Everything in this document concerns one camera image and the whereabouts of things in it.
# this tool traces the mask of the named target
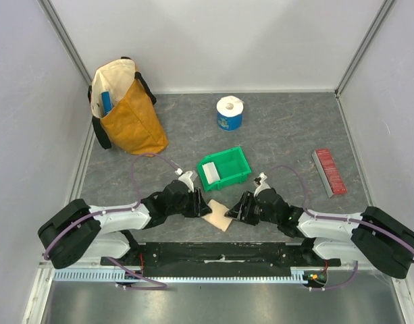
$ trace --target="red wire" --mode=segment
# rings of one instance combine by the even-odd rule
[[[140,267],[144,270],[144,259],[142,258],[142,253],[140,254]]]
[[[328,261],[326,260],[326,267],[325,267],[324,271],[322,271],[322,273],[327,273],[327,269],[328,269]]]

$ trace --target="beige sponge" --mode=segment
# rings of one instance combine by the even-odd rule
[[[217,227],[223,232],[226,232],[232,222],[232,219],[225,217],[225,213],[229,211],[229,208],[213,199],[209,201],[208,206],[212,209],[213,212],[211,214],[203,216],[202,218],[209,222],[211,225]]]

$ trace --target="bag handle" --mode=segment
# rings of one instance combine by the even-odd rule
[[[151,102],[153,103],[153,105],[157,102],[157,99],[154,97],[154,95],[151,93],[150,88],[148,87],[148,84],[145,82],[144,78],[142,77],[142,74],[140,74],[140,72],[135,72],[134,73],[134,78],[136,80],[139,80],[139,82],[142,84],[142,86],[144,87],[144,90],[146,92],[146,94],[148,95],[148,97],[150,97]]]
[[[90,105],[91,105],[91,91],[92,90],[93,90],[92,86],[89,86],[87,96],[88,96],[88,101]],[[100,123],[100,118],[93,116],[93,118],[91,119],[91,122],[93,123],[94,133],[96,134],[96,137],[97,137],[97,140],[99,141],[100,146],[103,147],[105,150],[110,149],[112,147],[112,143],[109,137],[107,137],[107,134]]]

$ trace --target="blue label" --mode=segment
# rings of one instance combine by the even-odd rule
[[[232,130],[236,130],[241,126],[242,123],[242,114],[234,116],[234,117],[226,117],[223,116],[221,113],[217,112],[217,124],[223,130],[227,130],[231,132]]]

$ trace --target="sponge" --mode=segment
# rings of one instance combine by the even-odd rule
[[[214,162],[208,162],[202,166],[204,169],[205,177],[207,178],[208,184],[212,184],[213,182],[219,181],[219,173],[215,168]]]
[[[209,222],[211,225],[217,227],[219,230],[226,232],[232,222],[231,218],[225,217],[225,213],[229,211],[229,208],[213,199],[209,201],[208,206],[213,212],[211,214],[203,216],[202,218]]]

